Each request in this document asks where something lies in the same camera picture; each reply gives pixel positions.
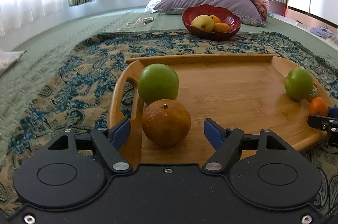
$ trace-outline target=wooden tray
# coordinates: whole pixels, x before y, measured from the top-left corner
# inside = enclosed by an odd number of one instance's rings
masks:
[[[108,127],[125,118],[120,104],[126,82],[135,89],[142,69],[153,63],[171,66],[178,74],[177,100],[189,111],[191,129],[184,141],[173,148],[159,148],[143,133],[141,120],[144,103],[134,95],[131,134],[120,153],[135,168],[142,163],[200,163],[214,153],[203,133],[203,121],[212,118],[224,128],[238,127],[247,134],[259,134],[269,128],[291,144],[304,150],[322,140],[326,133],[307,125],[309,102],[322,97],[329,107],[332,101],[313,78],[317,93],[307,100],[294,101],[285,92],[284,80],[298,65],[267,54],[214,54],[143,57],[126,60],[127,68],[114,89]],[[244,151],[242,158],[255,151]]]

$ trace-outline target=red bowl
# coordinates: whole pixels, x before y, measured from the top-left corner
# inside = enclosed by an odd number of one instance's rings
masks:
[[[231,32],[205,32],[191,25],[191,21],[200,15],[215,15],[222,23],[227,23]],[[241,28],[241,19],[234,15],[230,10],[225,7],[213,7],[211,5],[199,5],[197,7],[188,7],[182,14],[182,21],[187,30],[192,35],[200,37],[202,39],[212,41],[225,41],[234,36]]]

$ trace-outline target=paisley blanket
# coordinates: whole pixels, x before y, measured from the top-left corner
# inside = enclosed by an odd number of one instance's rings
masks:
[[[273,53],[310,70],[338,105],[338,71],[301,44],[278,33],[239,33],[231,41],[202,40],[186,31],[104,33],[76,45],[66,62],[32,100],[0,162],[0,212],[11,215],[21,203],[13,175],[35,151],[66,128],[78,133],[106,127],[114,86],[125,59],[203,53]],[[130,113],[133,97],[126,87],[122,111]],[[322,174],[315,205],[325,214],[338,212],[338,149],[322,144],[305,156]]]

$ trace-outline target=pillow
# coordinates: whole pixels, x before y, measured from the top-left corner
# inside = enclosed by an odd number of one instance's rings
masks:
[[[264,26],[256,6],[250,0],[162,0],[154,7],[154,10],[181,15],[187,7],[203,4],[227,8],[241,18],[243,24]]]
[[[156,12],[156,10],[154,10],[154,7],[159,3],[161,2],[162,0],[151,0],[147,6],[146,6],[146,9],[144,12],[150,12],[150,13],[153,13],[153,12]]]

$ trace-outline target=circular cover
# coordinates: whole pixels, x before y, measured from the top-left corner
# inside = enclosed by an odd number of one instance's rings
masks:
[[[21,200],[48,209],[79,205],[98,194],[105,182],[105,172],[96,161],[62,151],[32,157],[13,181]]]
[[[298,160],[285,151],[242,159],[231,168],[229,179],[244,199],[276,209],[313,201],[322,184],[320,174],[310,162]]]

